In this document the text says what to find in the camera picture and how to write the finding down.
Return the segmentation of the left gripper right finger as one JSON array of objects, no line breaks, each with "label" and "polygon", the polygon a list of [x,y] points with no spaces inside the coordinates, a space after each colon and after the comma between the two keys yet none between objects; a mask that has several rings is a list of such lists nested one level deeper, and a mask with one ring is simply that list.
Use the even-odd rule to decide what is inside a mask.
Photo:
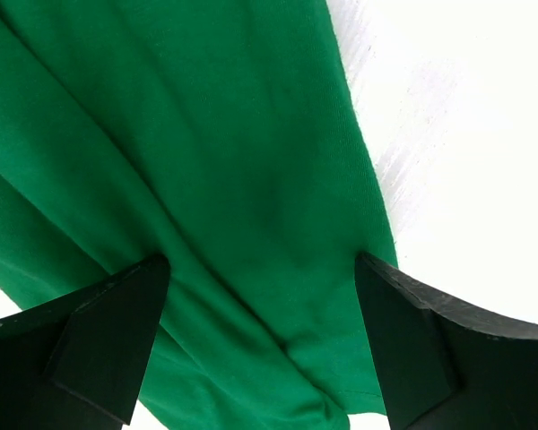
[{"label": "left gripper right finger", "polygon": [[430,287],[371,254],[355,283],[393,429],[538,429],[538,324]]}]

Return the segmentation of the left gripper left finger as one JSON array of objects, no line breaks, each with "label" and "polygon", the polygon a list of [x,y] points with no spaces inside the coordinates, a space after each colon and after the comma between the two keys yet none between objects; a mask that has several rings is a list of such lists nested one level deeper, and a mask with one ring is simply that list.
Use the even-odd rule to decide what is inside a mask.
[{"label": "left gripper left finger", "polygon": [[153,255],[0,319],[0,429],[130,424],[169,286]]}]

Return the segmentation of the green t shirt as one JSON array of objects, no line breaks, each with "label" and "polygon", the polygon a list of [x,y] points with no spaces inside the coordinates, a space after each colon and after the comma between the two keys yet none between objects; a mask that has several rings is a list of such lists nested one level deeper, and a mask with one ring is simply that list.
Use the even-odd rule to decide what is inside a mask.
[{"label": "green t shirt", "polygon": [[0,289],[165,255],[141,393],[170,429],[385,410],[354,281],[395,263],[323,1],[0,1]]}]

